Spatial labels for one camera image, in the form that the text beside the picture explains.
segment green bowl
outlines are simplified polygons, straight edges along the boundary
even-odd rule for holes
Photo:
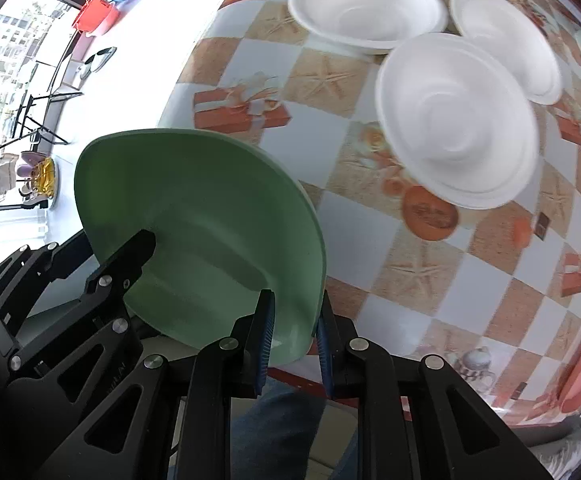
[[[270,288],[270,365],[307,353],[325,281],[323,237],[302,187],[258,148],[201,130],[100,137],[77,162],[75,201],[100,262],[140,229],[155,233],[155,254],[125,296],[150,326],[203,348]]]

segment table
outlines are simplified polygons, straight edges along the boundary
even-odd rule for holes
[[[160,124],[270,153],[317,209],[337,314],[393,354],[443,355],[507,424],[547,424],[565,418],[557,397],[581,352],[581,12],[567,0],[509,1],[555,50],[565,93],[533,105],[541,157],[527,189],[485,213],[446,205],[442,240],[403,221],[422,204],[409,202],[417,183],[377,122],[382,57],[322,43],[286,0],[225,0]],[[439,213],[423,206],[424,222]],[[283,369],[320,380],[315,355]]]

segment metal screw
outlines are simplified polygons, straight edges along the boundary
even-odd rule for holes
[[[101,286],[109,286],[110,283],[112,283],[112,278],[108,274],[99,278],[99,284]]]
[[[438,355],[429,355],[424,364],[431,370],[441,370],[444,367],[444,360]]]
[[[368,350],[370,344],[366,341],[363,337],[356,337],[355,339],[351,339],[348,343],[350,349],[356,350],[357,352],[362,352],[364,350]]]
[[[224,337],[219,342],[219,348],[222,350],[234,350],[239,346],[239,341],[234,337]]]
[[[164,364],[164,358],[159,354],[152,354],[144,359],[144,366],[149,370],[159,368],[162,364]]]
[[[112,322],[112,331],[118,334],[123,334],[128,330],[128,321],[123,317],[118,317]]]
[[[13,358],[11,359],[11,370],[13,372],[16,372],[21,367],[22,367],[22,358],[19,357],[19,355],[13,356]]]

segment white bowl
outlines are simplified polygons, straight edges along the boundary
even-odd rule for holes
[[[462,36],[496,57],[531,101],[551,105],[563,82],[555,53],[537,26],[506,0],[450,0]]]
[[[468,209],[491,209],[529,183],[537,120],[506,68],[471,41],[426,34],[383,62],[376,104],[386,140],[419,183]]]
[[[288,0],[288,9],[310,32],[369,54],[448,25],[442,0]]]

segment checkered tablecloth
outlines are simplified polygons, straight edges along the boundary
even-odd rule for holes
[[[161,125],[216,130],[280,161],[317,209],[336,312],[393,354],[445,356],[515,425],[564,418],[558,393],[581,352],[581,10],[509,1],[551,43],[565,94],[534,105],[541,157],[528,188],[488,213],[459,210],[442,241],[401,216],[417,183],[377,122],[382,57],[322,43],[286,0],[225,0]],[[286,370],[319,380],[316,356]]]

